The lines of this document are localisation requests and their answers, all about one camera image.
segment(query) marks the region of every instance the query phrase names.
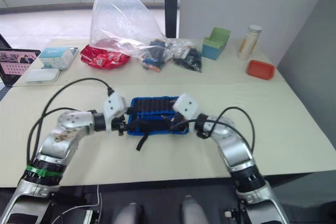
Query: red dish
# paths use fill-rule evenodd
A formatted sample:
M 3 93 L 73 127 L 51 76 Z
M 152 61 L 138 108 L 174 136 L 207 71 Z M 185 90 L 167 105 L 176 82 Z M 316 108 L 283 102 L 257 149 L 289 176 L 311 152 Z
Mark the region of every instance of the red dish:
M 250 76 L 254 76 L 264 80 L 269 80 L 273 78 L 274 71 L 275 67 L 273 65 L 259 60 L 251 60 L 246 70 L 246 72 Z
M 89 66 L 99 69 L 113 69 L 126 64 L 130 60 L 130 56 L 120 52 L 110 52 L 87 45 L 80 52 L 80 60 Z

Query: white cylinder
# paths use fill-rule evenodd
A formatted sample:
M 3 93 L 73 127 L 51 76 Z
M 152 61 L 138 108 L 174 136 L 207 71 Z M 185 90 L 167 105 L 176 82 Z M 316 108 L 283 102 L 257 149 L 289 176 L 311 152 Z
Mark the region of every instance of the white cylinder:
M 258 25 L 250 25 L 248 27 L 247 35 L 240 46 L 238 58 L 240 60 L 248 60 L 251 55 L 254 46 L 257 43 L 262 27 Z

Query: orange tray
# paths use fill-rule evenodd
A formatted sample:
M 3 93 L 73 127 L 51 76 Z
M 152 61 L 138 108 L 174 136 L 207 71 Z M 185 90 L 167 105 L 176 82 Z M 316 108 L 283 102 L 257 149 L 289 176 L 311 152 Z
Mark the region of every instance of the orange tray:
M 250 76 L 254 76 L 264 80 L 269 80 L 273 78 L 274 71 L 275 67 L 273 65 L 259 60 L 251 60 L 246 70 L 246 72 Z

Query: tablet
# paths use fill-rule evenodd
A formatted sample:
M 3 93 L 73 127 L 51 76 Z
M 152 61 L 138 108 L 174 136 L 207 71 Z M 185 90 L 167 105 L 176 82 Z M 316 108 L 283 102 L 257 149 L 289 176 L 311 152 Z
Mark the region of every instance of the tablet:
M 39 50 L 0 48 L 0 77 L 4 85 L 11 87 L 40 53 Z

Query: red bag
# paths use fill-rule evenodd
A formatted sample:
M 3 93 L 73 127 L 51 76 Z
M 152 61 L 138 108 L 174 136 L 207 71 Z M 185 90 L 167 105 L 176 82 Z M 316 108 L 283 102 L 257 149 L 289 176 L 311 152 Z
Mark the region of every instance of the red bag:
M 87 45 L 80 52 L 80 60 L 89 66 L 99 69 L 113 69 L 126 64 L 130 60 L 130 56 L 120 52 L 110 52 Z

